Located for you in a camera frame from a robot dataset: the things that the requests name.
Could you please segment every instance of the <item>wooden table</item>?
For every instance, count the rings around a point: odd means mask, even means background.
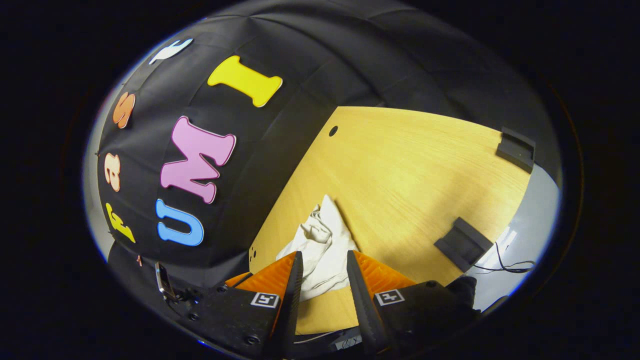
[[[527,188],[529,174],[495,155],[500,139],[499,131],[430,113],[337,108],[256,236],[251,272],[274,262],[328,194],[361,252],[415,282],[449,284],[462,272],[434,242],[458,217],[495,241]],[[296,334],[357,325],[347,287],[302,302]]]

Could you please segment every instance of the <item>wooden tabletop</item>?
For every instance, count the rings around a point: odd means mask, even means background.
[[[256,236],[251,272],[275,261],[328,194],[361,252],[415,282],[449,284],[462,271],[434,242],[458,217],[495,242],[527,188],[529,174],[495,155],[500,138],[494,129],[430,113],[337,108]],[[347,287],[302,302],[296,334],[357,325]]]

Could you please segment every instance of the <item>white cloth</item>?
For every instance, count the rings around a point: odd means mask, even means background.
[[[304,271],[300,301],[349,285],[347,251],[358,250],[340,211],[328,195],[316,205],[296,235],[276,256],[276,260],[302,251]]]

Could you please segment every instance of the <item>foam letter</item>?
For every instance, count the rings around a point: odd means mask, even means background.
[[[168,58],[172,57],[173,55],[181,52],[182,49],[184,49],[185,47],[187,47],[187,45],[189,45],[191,43],[191,41],[193,41],[192,38],[187,39],[182,44],[176,46],[175,44],[178,44],[180,42],[180,40],[176,40],[173,44],[163,48],[160,51],[158,51],[158,53],[154,56],[154,58],[152,58],[151,61],[149,62],[149,65],[153,64],[156,60],[168,59]]]
[[[105,203],[105,206],[107,207],[107,214],[109,214],[109,220],[111,221],[111,226],[113,226],[113,228],[116,229],[117,231],[120,231],[124,236],[128,237],[129,240],[131,240],[131,242],[136,243],[136,240],[133,238],[133,233],[131,232],[131,229],[129,229],[128,226],[124,226],[122,224],[122,219],[118,215],[113,213],[113,209],[111,208],[111,205],[107,202]]]
[[[107,184],[116,191],[120,191],[120,158],[118,155],[113,156],[107,153],[104,157],[104,176],[107,178]]]
[[[156,215],[159,218],[174,218],[178,221],[186,223],[191,228],[191,232],[185,234],[176,230],[169,229],[166,225],[159,222],[158,235],[160,236],[160,239],[164,241],[175,241],[187,246],[196,246],[202,242],[202,239],[204,238],[204,229],[202,228],[202,224],[200,223],[200,221],[193,215],[187,214],[184,211],[178,209],[170,208],[165,205],[164,201],[162,201],[161,199],[156,200]]]
[[[164,188],[181,188],[201,196],[207,204],[212,203],[216,197],[216,185],[202,185],[194,180],[217,179],[220,174],[202,155],[213,158],[217,166],[226,164],[236,146],[236,137],[210,133],[191,125],[183,116],[175,123],[171,139],[187,160],[164,164],[160,170],[160,184]]]
[[[133,112],[133,106],[136,104],[136,96],[134,94],[129,95],[128,92],[120,96],[118,104],[113,109],[113,122],[118,124],[120,129],[124,128],[129,122],[129,117]]]
[[[253,99],[256,108],[263,107],[282,86],[282,78],[265,75],[240,63],[240,56],[234,55],[221,62],[207,80],[209,86],[225,84]]]

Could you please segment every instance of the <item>blue letter u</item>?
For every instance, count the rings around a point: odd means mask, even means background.
[[[204,229],[200,221],[191,214],[187,214],[184,211],[170,208],[164,204],[161,199],[156,200],[156,215],[159,218],[170,217],[181,222],[186,223],[191,228],[191,232],[188,234],[181,233],[176,230],[169,229],[166,225],[158,223],[158,235],[160,239],[166,241],[171,240],[177,243],[181,243],[187,246],[197,246],[202,242],[204,238]]]

